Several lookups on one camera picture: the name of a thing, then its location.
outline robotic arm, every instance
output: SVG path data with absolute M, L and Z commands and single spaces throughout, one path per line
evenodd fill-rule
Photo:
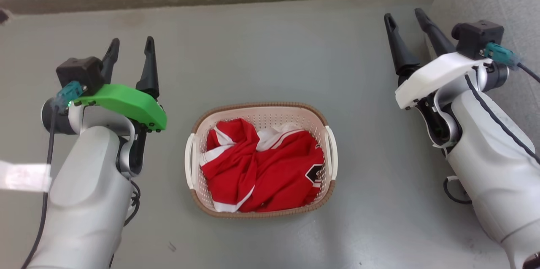
M 512 269 L 540 251 L 540 165 L 527 135 L 484 92 L 500 87 L 509 66 L 498 57 L 503 27 L 489 21 L 458 24 L 457 47 L 417 8 L 416 17 L 438 58 L 420 67 L 390 14 L 386 32 L 399 76 L 396 101 L 420 111 L 465 188 L 480 224 L 506 251 Z
M 154 39 L 146 41 L 136 89 L 110 84 L 118 50 L 114 39 L 103 60 L 71 58 L 57 69 L 63 88 L 75 81 L 84 92 L 60 109 L 52 129 L 51 104 L 57 102 L 48 100 L 43 124 L 48 131 L 79 137 L 50 190 L 43 233 L 28 268 L 110 267 L 122 228 L 134 216 L 126 220 L 127 212 L 139 207 L 140 191 L 131 178 L 141 172 L 146 134 L 164 130 L 167 116 L 157 103 Z

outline red and white fabric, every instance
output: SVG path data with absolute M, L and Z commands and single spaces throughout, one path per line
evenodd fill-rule
M 312 202 L 320 190 L 324 154 L 293 124 L 259 132 L 243 119 L 220 121 L 200 160 L 218 212 L 265 212 Z

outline black cable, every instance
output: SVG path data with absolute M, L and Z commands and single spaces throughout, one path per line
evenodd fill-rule
M 517 66 L 520 67 L 523 71 L 527 72 L 527 74 L 531 75 L 531 77 L 533 77 L 536 81 L 540 83 L 540 76 L 536 75 L 533 71 L 531 71 L 531 69 L 525 67 L 525 65 L 522 63 L 518 63 Z
M 460 199 L 457 199 L 457 198 L 453 197 L 452 194 L 450 194 L 450 192 L 448 191 L 448 178 L 444 179 L 444 181 L 442 183 L 442 188 L 444 189 L 444 193 L 446 193 L 446 196 L 448 196 L 448 198 L 450 198 L 454 202 L 457 202 L 457 203 L 463 204 L 463 205 L 470 205 L 470 204 L 473 203 L 472 200 L 460 200 Z
M 126 221 L 124 221 L 124 227 L 127 226 L 128 223 L 130 223 L 130 221 L 135 217 L 135 215 L 137 215 L 137 212 L 139 212 L 139 207 L 140 207 L 140 188 L 134 181 L 132 180 L 130 181 L 133 187 L 135 188 L 135 191 L 133 192 L 135 196 L 131 198 L 132 200 L 131 205 L 135 206 L 135 209 L 133 210 L 131 215 L 126 219 Z
M 482 97 L 480 97 L 480 94 L 478 94 L 478 91 L 474 88 L 473 84 L 471 83 L 471 79 L 469 78 L 469 75 L 465 74 L 465 80 L 467 81 L 467 85 L 469 86 L 469 89 L 472 91 L 472 94 L 474 95 L 476 100 L 478 100 L 478 102 L 480 102 L 480 105 L 482 106 L 482 108 L 484 108 L 484 110 L 486 110 L 486 112 L 488 112 L 488 114 L 491 116 L 493 121 L 495 121 L 499 126 L 501 126 L 503 131 L 505 133 L 507 133 L 508 136 L 510 136 L 521 148 L 523 148 L 523 150 L 525 150 L 525 152 L 528 155 L 530 155 L 532 158 L 534 158 L 536 160 L 536 162 L 538 164 L 540 164 L 540 158 L 538 157 L 538 155 L 536 155 L 534 152 L 532 152 L 528 146 L 526 146 L 523 142 L 521 142 L 521 140 L 519 140 L 519 138 L 517 138 L 517 136 L 514 133 L 512 133 L 512 131 L 510 131 L 505 126 L 505 124 L 497 117 L 497 115 L 495 115 L 493 113 L 493 111 L 489 108 L 488 104 L 486 104 L 484 99 L 482 99 Z
M 58 110 L 60 108 L 58 106 L 55 106 L 52 110 L 52 117 L 51 117 L 51 127 L 49 129 L 49 149 L 47 150 L 47 164 L 50 165 L 52 163 L 52 150 L 54 149 L 54 128 L 56 123 L 56 115 L 58 115 Z M 43 202 L 42 202 L 42 208 L 41 208 L 41 220 L 39 222 L 39 229 L 37 231 L 37 236 L 35 237 L 34 244 L 32 246 L 32 250 L 30 250 L 30 253 L 27 256 L 27 259 L 24 261 L 23 266 L 21 269 L 26 269 L 30 262 L 32 261 L 32 258 L 35 254 L 35 251 L 37 250 L 37 246 L 39 245 L 39 241 L 41 241 L 41 236 L 43 235 L 43 228 L 45 227 L 45 219 L 47 216 L 47 202 L 49 200 L 49 194 L 46 192 L 43 193 Z

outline cable connector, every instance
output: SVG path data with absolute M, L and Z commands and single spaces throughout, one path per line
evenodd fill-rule
M 514 71 L 518 68 L 517 64 L 521 62 L 519 57 L 514 54 L 514 52 L 493 42 L 486 45 L 484 57 L 491 58 L 498 63 L 505 64 Z
M 72 100 L 79 98 L 86 91 L 86 86 L 83 86 L 79 81 L 72 81 L 65 85 L 60 92 L 56 93 L 56 97 L 51 102 L 52 107 L 58 106 L 61 110 L 68 107 Z

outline gray fabric surface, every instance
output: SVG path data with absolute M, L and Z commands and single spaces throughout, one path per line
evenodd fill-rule
M 456 23 L 487 19 L 505 27 L 502 46 L 540 73 L 540 0 L 435 0 L 430 18 L 450 38 Z M 508 81 L 488 95 L 540 148 L 540 84 L 524 71 L 511 71 Z

